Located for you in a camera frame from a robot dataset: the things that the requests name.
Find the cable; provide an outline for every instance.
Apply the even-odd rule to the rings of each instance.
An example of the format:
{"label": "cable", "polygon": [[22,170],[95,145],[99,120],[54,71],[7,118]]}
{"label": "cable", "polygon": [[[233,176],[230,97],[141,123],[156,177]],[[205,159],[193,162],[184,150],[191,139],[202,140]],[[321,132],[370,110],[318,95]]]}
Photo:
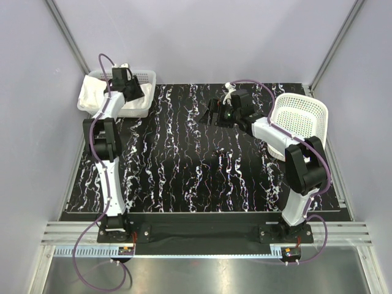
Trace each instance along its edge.
{"label": "cable", "polygon": [[[100,68],[102,69],[102,72],[103,72],[103,74],[104,74],[105,81],[106,81],[107,88],[108,88],[108,99],[106,100],[105,105],[104,105],[104,107],[103,107],[103,109],[102,109],[102,112],[104,112],[104,111],[106,110],[108,104],[109,104],[110,99],[111,99],[111,92],[110,92],[109,79],[108,79],[108,77],[107,77],[107,74],[106,74],[104,65],[102,64],[101,57],[107,58],[107,59],[111,62],[112,65],[114,65],[114,62],[113,62],[107,55],[105,55],[105,54],[103,54],[103,53],[99,54],[99,56],[98,56],[99,65],[100,65]],[[108,173],[107,173],[107,168],[106,168],[104,162],[99,158],[98,154],[96,153],[96,150],[94,149],[94,144],[93,144],[93,141],[94,141],[94,136],[93,136],[94,126],[96,125],[96,123],[97,123],[97,121],[100,119],[100,117],[103,115],[102,112],[99,113],[99,114],[97,115],[97,117],[94,119],[94,121],[93,121],[92,124],[91,124],[90,130],[89,130],[89,144],[90,144],[90,149],[91,149],[92,155],[93,155],[94,158],[102,165],[102,169],[103,169],[103,171],[104,171],[105,181],[106,181],[106,187],[107,187],[107,193],[108,193],[108,202],[107,202],[107,205],[106,205],[106,207],[105,207],[103,213],[100,215],[100,217],[98,217],[91,225],[89,225],[89,226],[80,234],[79,238],[77,239],[77,241],[76,241],[76,243],[75,243],[75,245],[74,245],[74,247],[73,247],[73,251],[72,251],[72,263],[73,263],[73,267],[75,268],[76,275],[78,276],[78,278],[79,278],[86,286],[88,286],[88,287],[90,287],[90,288],[92,288],[92,289],[94,289],[94,290],[96,290],[96,291],[101,291],[101,292],[110,293],[110,292],[114,292],[114,291],[119,290],[119,289],[124,285],[125,280],[126,280],[126,277],[127,277],[127,270],[128,270],[127,267],[126,267],[125,265],[123,265],[122,263],[120,263],[120,262],[117,263],[117,265],[120,264],[120,265],[122,266],[122,269],[124,270],[124,277],[123,277],[121,283],[120,283],[117,287],[112,288],[112,289],[98,288],[98,287],[96,287],[96,286],[94,286],[94,285],[91,285],[89,282],[87,282],[87,281],[84,279],[83,275],[79,272],[78,266],[77,266],[77,264],[76,264],[76,258],[75,258],[76,250],[77,250],[77,247],[78,247],[79,242],[80,242],[80,240],[82,239],[82,237],[87,233],[87,231],[88,231],[91,227],[93,227],[94,225],[96,225],[96,224],[104,217],[104,215],[106,215],[106,213],[107,213],[107,211],[109,210],[109,207],[110,207],[110,199],[111,199],[111,197],[110,197],[110,187],[109,187],[110,184],[109,184],[109,177],[108,177]]]}
{"label": "cable", "polygon": [[295,141],[302,143],[307,149],[309,149],[310,151],[312,151],[316,156],[317,159],[322,163],[325,171],[326,171],[326,178],[327,178],[327,182],[326,182],[326,186],[324,189],[322,189],[321,191],[318,191],[316,193],[313,193],[309,199],[307,200],[304,210],[303,210],[303,217],[306,218],[307,217],[307,211],[309,210],[310,205],[312,204],[312,201],[314,199],[314,197],[316,195],[320,195],[325,193],[326,191],[328,191],[328,189],[331,187],[331,172],[330,169],[328,168],[328,165],[326,164],[324,158],[308,143],[306,143],[304,140],[298,138],[298,137],[294,137],[292,136],[292,134],[290,132],[287,132],[285,129],[279,127],[277,124],[274,124],[271,121],[271,115],[272,112],[274,110],[275,107],[275,95],[272,93],[272,91],[270,89],[268,89],[268,87],[266,87],[263,83],[259,82],[259,81],[255,81],[255,80],[248,80],[248,79],[244,79],[244,80],[236,80],[231,82],[230,84],[235,84],[235,83],[242,83],[242,82],[251,82],[251,83],[255,83],[257,85],[259,85],[261,88],[264,88],[268,91],[268,93],[270,94],[271,98],[272,98],[272,108],[268,113],[268,117],[267,120],[269,122],[269,124],[274,127],[275,129],[279,130],[280,132],[282,132],[283,134],[285,134],[286,136],[292,137]]}

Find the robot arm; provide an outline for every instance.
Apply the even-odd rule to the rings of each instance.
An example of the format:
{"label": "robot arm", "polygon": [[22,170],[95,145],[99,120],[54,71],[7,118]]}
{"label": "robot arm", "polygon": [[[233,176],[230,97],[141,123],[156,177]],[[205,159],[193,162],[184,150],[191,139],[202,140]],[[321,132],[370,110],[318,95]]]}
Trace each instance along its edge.
{"label": "robot arm", "polygon": [[89,132],[92,123],[98,118],[93,129],[92,144],[100,159],[95,165],[102,185],[104,207],[107,207],[109,201],[108,185],[110,188],[110,206],[105,217],[102,218],[98,242],[124,241],[131,233],[118,173],[122,146],[115,120],[126,102],[141,98],[144,93],[135,75],[132,76],[131,74],[131,78],[128,80],[128,71],[129,69],[126,67],[112,68],[111,97],[106,92],[104,94],[105,99],[97,114],[83,121],[85,148],[91,156]]}
{"label": "robot arm", "polygon": [[[262,113],[256,113],[252,97],[247,91],[237,90],[230,94],[231,105],[218,99],[210,100],[208,110],[199,122],[211,125],[214,114],[217,113],[215,126],[231,128],[237,124],[242,131],[266,141],[281,154],[285,154],[285,175],[291,190],[282,212],[282,229],[288,232],[300,227],[305,220],[304,210],[309,197],[326,185],[326,171],[322,163],[301,142],[272,127]],[[310,144],[326,160],[319,138],[296,137]]]}

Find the white laundry basket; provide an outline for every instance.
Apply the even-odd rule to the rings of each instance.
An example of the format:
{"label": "white laundry basket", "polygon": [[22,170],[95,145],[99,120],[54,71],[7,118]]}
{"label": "white laundry basket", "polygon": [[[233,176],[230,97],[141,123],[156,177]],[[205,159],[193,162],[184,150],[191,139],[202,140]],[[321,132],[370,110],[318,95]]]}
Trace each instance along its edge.
{"label": "white laundry basket", "polygon": [[[108,78],[113,78],[111,69],[105,69]],[[148,110],[154,99],[155,85],[157,83],[157,75],[152,70],[133,70],[132,73],[137,76],[140,84],[152,84],[151,92],[148,97],[148,104],[145,108],[121,109],[118,113],[119,118],[146,118]],[[88,74],[90,77],[104,80],[104,73],[101,70],[93,70]],[[78,100],[77,105],[79,110],[87,111],[90,115],[95,115],[99,108],[86,108],[80,105]]]}
{"label": "white laundry basket", "polygon": [[[271,120],[293,134],[318,137],[325,147],[328,109],[324,103],[304,95],[284,93],[278,96]],[[268,152],[284,161],[284,155],[268,145]]]}

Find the white wall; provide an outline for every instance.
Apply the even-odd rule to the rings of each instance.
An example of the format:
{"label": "white wall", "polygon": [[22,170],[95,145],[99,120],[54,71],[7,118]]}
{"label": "white wall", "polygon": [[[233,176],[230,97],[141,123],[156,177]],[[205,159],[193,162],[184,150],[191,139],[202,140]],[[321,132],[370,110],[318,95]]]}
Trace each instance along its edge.
{"label": "white wall", "polygon": [[21,294],[80,145],[83,75],[43,1],[0,16],[0,292]]}
{"label": "white wall", "polygon": [[104,52],[159,83],[310,83],[354,0],[56,0],[92,69]]}
{"label": "white wall", "polygon": [[392,2],[367,1],[315,90],[358,221],[392,290]]}

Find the black and white patterned surface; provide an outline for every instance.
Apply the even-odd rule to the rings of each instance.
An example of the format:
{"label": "black and white patterned surface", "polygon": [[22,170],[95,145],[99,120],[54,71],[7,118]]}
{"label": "black and white patterned surface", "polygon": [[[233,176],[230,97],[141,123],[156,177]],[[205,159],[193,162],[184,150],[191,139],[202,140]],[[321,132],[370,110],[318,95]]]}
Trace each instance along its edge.
{"label": "black and white patterned surface", "polygon": [[[267,84],[276,96],[304,94],[301,84]],[[247,89],[264,113],[271,98],[252,84]],[[289,188],[285,165],[271,157],[266,143],[237,127],[198,124],[211,98],[224,86],[158,85],[149,116],[118,119],[123,152],[119,174],[130,212],[279,211]],[[100,179],[92,159],[82,155],[67,212],[103,210]],[[339,209],[333,187],[316,197],[312,209]]]}

